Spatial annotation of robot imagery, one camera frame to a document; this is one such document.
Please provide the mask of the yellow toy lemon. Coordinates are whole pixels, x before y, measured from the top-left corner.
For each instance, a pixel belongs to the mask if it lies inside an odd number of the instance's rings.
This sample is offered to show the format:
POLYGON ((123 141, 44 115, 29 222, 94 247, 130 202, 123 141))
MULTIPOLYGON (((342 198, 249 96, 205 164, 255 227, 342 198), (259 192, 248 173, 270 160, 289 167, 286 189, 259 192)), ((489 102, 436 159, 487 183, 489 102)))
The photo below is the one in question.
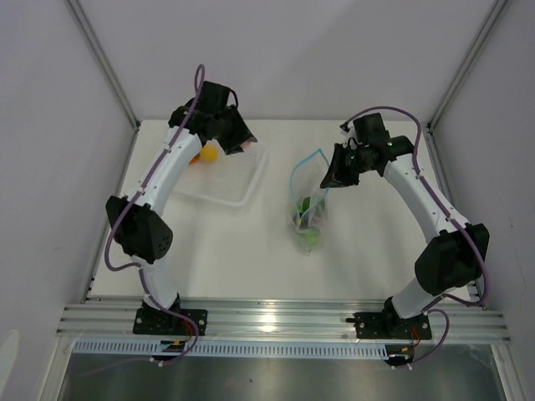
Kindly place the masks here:
POLYGON ((205 145, 198 154, 198 159, 203 163, 214 163, 218 159, 217 148, 213 145, 205 145))

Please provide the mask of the clear zip top bag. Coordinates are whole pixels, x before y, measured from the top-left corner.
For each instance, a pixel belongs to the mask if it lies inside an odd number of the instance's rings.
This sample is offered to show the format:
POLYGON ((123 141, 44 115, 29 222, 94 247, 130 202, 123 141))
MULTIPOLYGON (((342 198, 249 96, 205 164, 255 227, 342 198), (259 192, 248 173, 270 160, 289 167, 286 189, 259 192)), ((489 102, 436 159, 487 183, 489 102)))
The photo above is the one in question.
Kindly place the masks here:
POLYGON ((300 160, 289 176, 288 230, 295 245, 305 253, 318 250, 324 243, 329 189, 320 184, 328 167, 325 153, 316 149, 300 160))

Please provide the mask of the green toy bell pepper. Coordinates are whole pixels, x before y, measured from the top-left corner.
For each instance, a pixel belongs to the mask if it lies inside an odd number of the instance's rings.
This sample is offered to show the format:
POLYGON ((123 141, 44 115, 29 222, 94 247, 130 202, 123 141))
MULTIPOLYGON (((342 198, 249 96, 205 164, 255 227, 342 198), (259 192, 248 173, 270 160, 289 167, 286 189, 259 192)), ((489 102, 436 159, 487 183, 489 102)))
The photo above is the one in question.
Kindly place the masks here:
POLYGON ((314 204, 311 202, 311 197, 307 196, 303 198, 302 203, 298 206, 298 214, 300 216, 321 216, 326 212, 326 200, 320 198, 315 201, 314 204))

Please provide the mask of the green toy bitter gourd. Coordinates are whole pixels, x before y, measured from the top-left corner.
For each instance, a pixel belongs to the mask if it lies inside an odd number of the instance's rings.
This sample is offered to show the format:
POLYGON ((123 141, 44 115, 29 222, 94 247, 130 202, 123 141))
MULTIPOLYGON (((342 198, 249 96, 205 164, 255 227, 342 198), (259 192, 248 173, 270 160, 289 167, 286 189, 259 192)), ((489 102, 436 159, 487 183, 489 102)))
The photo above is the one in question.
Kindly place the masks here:
POLYGON ((309 227, 298 232, 298 238, 304 247, 314 249, 321 245, 322 234, 317 227, 309 227))

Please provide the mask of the pink toy egg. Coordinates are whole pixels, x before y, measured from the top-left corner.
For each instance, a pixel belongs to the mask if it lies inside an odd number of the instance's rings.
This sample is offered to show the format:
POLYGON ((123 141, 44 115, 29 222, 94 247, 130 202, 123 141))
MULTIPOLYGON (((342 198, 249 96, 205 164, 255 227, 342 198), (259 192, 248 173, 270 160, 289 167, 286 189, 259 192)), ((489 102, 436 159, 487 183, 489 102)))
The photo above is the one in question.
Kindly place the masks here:
POLYGON ((242 143, 241 147, 245 150, 249 148, 251 145, 255 145, 255 142, 248 140, 242 143))

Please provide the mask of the purple toy eggplant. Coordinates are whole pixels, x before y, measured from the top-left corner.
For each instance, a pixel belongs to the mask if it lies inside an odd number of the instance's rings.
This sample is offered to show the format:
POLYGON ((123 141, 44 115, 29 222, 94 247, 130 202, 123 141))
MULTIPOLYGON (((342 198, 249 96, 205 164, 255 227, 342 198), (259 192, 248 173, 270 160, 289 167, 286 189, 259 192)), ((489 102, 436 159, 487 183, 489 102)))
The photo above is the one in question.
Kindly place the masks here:
POLYGON ((319 228, 324 224, 324 213, 319 210, 298 212, 293 215, 293 224, 301 230, 319 228))

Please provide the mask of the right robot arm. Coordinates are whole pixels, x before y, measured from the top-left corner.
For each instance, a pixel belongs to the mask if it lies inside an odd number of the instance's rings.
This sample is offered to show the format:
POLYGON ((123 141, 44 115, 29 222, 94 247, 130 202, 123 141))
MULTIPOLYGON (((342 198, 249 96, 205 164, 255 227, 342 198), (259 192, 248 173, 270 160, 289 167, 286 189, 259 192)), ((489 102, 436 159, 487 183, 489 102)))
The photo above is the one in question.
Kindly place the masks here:
POLYGON ((415 261, 415 277, 403 290, 385 301, 381 325, 391 337, 409 331, 412 319, 431 310, 447 298, 467 307, 470 301, 452 294, 477 279, 488 296, 489 276, 485 257, 490 233, 482 224, 472 224, 447 200, 427 177, 419 163, 422 136, 420 122, 416 137, 392 136, 382 118, 384 107, 358 112, 340 126, 346 140, 334 146, 323 189, 344 188, 359 183, 367 172, 375 172, 400 195, 416 219, 425 238, 425 249, 415 261))

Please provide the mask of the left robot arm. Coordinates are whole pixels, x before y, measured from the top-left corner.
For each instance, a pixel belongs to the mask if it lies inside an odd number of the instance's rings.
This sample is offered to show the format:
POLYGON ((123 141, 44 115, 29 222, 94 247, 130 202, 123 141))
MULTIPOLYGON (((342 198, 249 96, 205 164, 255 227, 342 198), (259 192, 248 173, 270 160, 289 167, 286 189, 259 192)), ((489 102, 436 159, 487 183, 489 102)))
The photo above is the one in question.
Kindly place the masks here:
POLYGON ((164 334, 181 325, 181 313, 173 308, 178 291, 167 277, 166 254, 173 242, 172 229, 163 212, 171 192, 191 161, 210 141, 226 155, 242 153, 256 138, 238 111, 233 89, 205 81, 195 96, 176 109, 151 166, 126 195, 112 195, 105 209, 110 234, 105 250, 118 243, 131 259, 127 267, 137 269, 145 293, 145 304, 155 309, 152 324, 164 334))

